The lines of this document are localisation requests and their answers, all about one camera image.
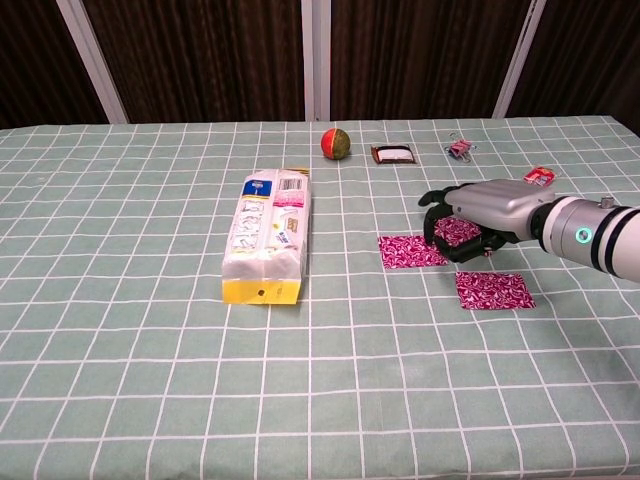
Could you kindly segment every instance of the ball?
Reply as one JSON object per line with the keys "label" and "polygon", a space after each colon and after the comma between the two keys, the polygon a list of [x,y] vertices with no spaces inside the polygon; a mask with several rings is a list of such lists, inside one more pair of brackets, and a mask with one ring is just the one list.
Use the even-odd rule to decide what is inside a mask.
{"label": "ball", "polygon": [[320,146],[325,157],[331,160],[342,160],[349,155],[351,139],[344,130],[332,128],[324,132]]}

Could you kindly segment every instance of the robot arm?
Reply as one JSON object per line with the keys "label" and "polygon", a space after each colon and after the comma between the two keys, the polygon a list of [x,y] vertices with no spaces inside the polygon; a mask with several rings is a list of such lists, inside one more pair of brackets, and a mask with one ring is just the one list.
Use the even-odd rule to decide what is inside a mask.
{"label": "robot arm", "polygon": [[[490,180],[427,192],[424,236],[451,261],[465,262],[505,243],[537,240],[549,254],[640,282],[640,210],[556,197],[548,188],[519,180]],[[440,218],[455,215],[480,227],[480,235],[450,247],[434,235]]]}

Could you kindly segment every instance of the pink fabric square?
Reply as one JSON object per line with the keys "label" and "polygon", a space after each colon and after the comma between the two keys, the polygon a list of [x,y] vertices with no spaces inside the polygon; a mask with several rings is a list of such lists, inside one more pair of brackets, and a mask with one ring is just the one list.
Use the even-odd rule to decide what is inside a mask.
{"label": "pink fabric square", "polygon": [[415,268],[446,265],[447,259],[434,246],[427,246],[422,235],[379,237],[384,268]]}
{"label": "pink fabric square", "polygon": [[441,218],[436,222],[435,234],[452,247],[480,235],[480,228],[472,222],[456,217]]}
{"label": "pink fabric square", "polygon": [[462,308],[508,310],[536,306],[518,273],[457,272],[456,286]]}

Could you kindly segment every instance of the binder clip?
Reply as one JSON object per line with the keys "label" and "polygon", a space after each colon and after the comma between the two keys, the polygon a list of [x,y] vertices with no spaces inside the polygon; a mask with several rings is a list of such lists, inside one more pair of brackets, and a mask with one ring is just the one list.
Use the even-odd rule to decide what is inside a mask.
{"label": "binder clip", "polygon": [[461,160],[464,163],[471,162],[471,154],[469,152],[475,150],[476,146],[464,138],[459,138],[455,132],[449,136],[454,142],[445,148],[444,151],[456,160]]}

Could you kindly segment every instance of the tissue package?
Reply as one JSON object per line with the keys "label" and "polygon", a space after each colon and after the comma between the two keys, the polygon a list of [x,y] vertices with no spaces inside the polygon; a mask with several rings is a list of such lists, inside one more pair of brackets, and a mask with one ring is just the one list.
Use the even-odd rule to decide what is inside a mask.
{"label": "tissue package", "polygon": [[262,170],[245,179],[222,261],[225,303],[297,303],[310,207],[304,173]]}

